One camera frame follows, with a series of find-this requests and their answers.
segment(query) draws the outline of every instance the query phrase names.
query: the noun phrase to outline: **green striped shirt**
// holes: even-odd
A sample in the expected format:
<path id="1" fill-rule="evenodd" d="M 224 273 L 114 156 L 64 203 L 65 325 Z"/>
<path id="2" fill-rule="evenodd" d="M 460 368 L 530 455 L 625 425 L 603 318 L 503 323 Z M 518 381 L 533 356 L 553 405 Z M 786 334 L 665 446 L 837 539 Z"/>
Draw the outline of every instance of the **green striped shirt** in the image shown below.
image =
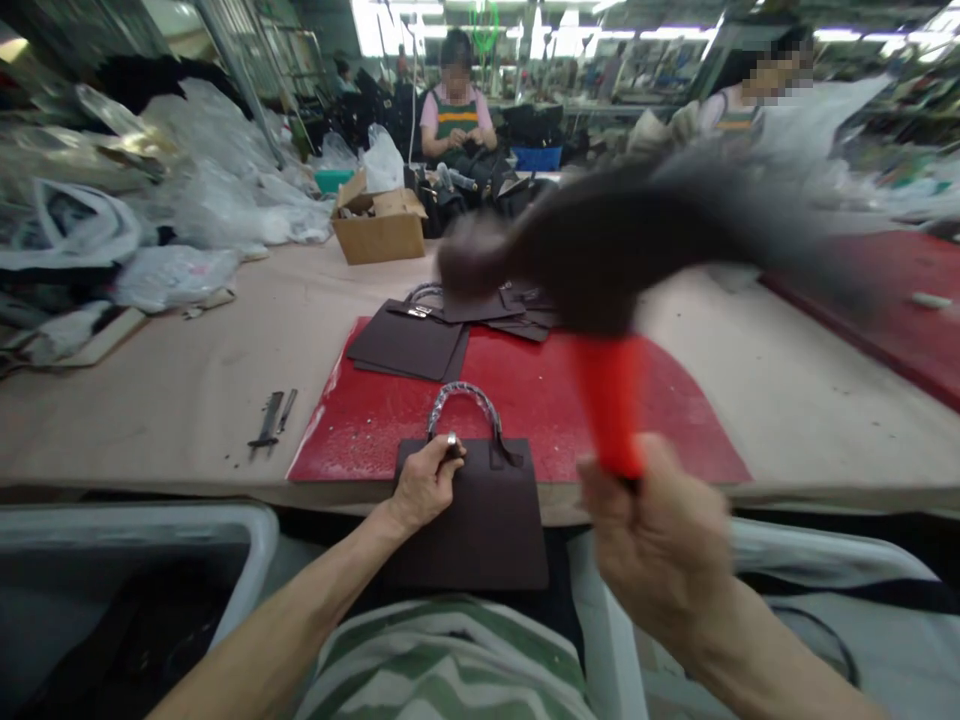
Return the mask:
<path id="1" fill-rule="evenodd" d="M 463 595 L 391 605 L 337 628 L 296 716 L 327 718 L 595 720 L 568 640 Z"/>

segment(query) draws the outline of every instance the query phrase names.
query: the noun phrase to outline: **blue container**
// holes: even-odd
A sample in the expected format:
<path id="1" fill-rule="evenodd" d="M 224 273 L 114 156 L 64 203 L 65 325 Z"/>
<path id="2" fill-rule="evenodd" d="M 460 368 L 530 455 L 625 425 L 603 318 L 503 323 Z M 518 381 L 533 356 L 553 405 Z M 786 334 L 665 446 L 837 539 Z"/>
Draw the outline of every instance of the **blue container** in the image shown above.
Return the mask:
<path id="1" fill-rule="evenodd" d="M 551 172 L 560 169 L 560 155 L 563 147 L 558 148 L 510 148 L 517 156 L 517 172 Z"/>

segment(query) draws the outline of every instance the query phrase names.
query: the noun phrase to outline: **bag handle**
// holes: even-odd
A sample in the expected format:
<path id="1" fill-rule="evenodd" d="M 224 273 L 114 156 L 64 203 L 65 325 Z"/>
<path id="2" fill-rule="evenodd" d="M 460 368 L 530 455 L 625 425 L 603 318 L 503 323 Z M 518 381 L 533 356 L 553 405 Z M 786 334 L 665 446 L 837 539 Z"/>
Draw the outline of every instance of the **bag handle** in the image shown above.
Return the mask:
<path id="1" fill-rule="evenodd" d="M 407 297 L 404 299 L 405 303 L 416 303 L 420 302 L 421 298 L 430 297 L 435 295 L 437 297 L 443 297 L 443 288 L 438 282 L 428 282 L 420 283 L 413 290 L 407 293 Z"/>
<path id="2" fill-rule="evenodd" d="M 500 423 L 500 415 L 497 413 L 496 408 L 493 407 L 493 403 L 490 402 L 490 398 L 486 396 L 483 390 L 468 382 L 458 380 L 457 382 L 447 383 L 440 388 L 440 392 L 437 393 L 437 399 L 433 403 L 433 408 L 430 410 L 430 417 L 427 420 L 427 442 L 430 442 L 436 436 L 440 413 L 443 411 L 443 406 L 451 395 L 473 396 L 477 404 L 483 409 L 487 420 L 490 421 L 490 425 L 493 428 L 493 439 L 500 453 L 506 461 L 514 467 L 522 467 L 523 457 L 507 450 L 506 445 L 503 443 L 503 425 Z"/>

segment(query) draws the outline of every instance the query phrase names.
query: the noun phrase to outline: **green apron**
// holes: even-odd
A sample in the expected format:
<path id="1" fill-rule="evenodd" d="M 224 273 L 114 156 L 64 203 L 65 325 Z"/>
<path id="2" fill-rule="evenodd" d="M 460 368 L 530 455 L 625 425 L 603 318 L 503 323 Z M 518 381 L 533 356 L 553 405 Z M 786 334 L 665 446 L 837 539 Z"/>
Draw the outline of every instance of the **green apron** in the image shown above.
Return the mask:
<path id="1" fill-rule="evenodd" d="M 723 96 L 723 114 L 714 126 L 723 133 L 721 146 L 724 155 L 743 155 L 750 150 L 763 132 L 763 116 L 760 106 L 752 110 L 730 110 L 727 93 Z"/>
<path id="2" fill-rule="evenodd" d="M 437 102 L 437 140 L 443 140 L 449 137 L 456 129 L 468 133 L 480 125 L 480 119 L 477 116 L 477 102 L 467 105 L 449 105 L 440 100 L 436 90 L 431 90 L 433 99 Z M 437 158 L 438 163 L 450 165 L 461 157 L 466 157 L 467 153 L 462 147 L 450 148 L 443 155 Z"/>

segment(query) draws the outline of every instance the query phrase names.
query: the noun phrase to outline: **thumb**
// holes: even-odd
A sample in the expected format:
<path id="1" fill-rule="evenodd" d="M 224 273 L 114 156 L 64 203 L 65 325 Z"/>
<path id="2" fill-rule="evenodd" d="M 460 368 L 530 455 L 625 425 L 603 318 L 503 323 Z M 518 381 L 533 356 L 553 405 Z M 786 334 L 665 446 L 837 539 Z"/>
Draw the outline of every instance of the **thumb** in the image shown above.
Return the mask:
<path id="1" fill-rule="evenodd" d="M 596 526 L 623 526 L 633 517 L 633 498 L 617 479 L 597 463 L 596 458 L 583 458 L 577 462 L 583 501 Z"/>

